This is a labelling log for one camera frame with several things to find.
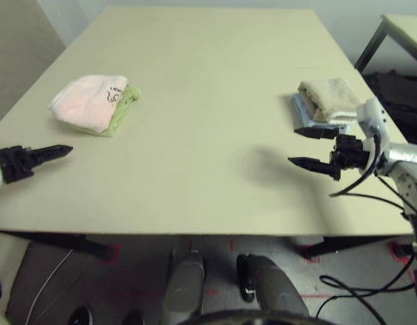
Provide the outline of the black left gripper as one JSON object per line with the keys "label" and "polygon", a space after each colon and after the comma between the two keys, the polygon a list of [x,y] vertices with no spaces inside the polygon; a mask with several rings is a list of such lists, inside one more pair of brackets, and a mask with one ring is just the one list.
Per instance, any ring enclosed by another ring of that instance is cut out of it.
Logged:
{"label": "black left gripper", "polygon": [[72,150],[72,146],[62,144],[32,150],[22,146],[0,149],[0,170],[3,182],[10,184],[32,177],[34,175],[32,170],[35,167],[64,158]]}

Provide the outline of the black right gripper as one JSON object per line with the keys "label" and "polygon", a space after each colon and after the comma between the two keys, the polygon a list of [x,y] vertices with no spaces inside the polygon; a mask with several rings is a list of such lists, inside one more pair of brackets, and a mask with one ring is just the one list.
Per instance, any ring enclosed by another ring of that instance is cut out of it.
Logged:
{"label": "black right gripper", "polygon": [[368,163],[370,153],[363,149],[361,140],[352,135],[339,134],[339,128],[301,127],[294,132],[312,139],[335,138],[334,149],[330,153],[330,163],[314,158],[288,157],[291,163],[300,168],[328,175],[333,180],[339,181],[342,170],[364,169]]}

